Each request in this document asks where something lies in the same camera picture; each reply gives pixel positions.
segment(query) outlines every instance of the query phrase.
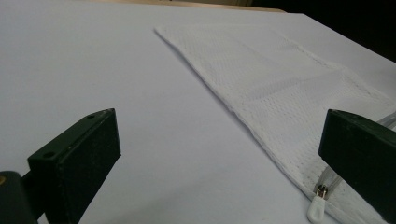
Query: metal zipper slider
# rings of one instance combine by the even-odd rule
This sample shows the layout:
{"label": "metal zipper slider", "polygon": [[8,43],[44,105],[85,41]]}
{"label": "metal zipper slider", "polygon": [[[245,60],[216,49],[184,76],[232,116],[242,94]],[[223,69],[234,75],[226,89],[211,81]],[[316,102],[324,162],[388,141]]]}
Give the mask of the metal zipper slider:
{"label": "metal zipper slider", "polygon": [[309,205],[308,216],[309,221],[313,224],[319,224],[324,218],[324,209],[327,199],[329,199],[335,188],[343,179],[330,166],[327,166],[320,176],[318,183],[315,185],[314,192],[317,194],[312,203]]}
{"label": "metal zipper slider", "polygon": [[319,185],[317,188],[317,195],[312,200],[312,203],[309,205],[307,216],[311,223],[320,224],[323,221],[324,217],[324,207],[326,205],[326,201],[324,197],[328,192],[328,188],[325,185]]}

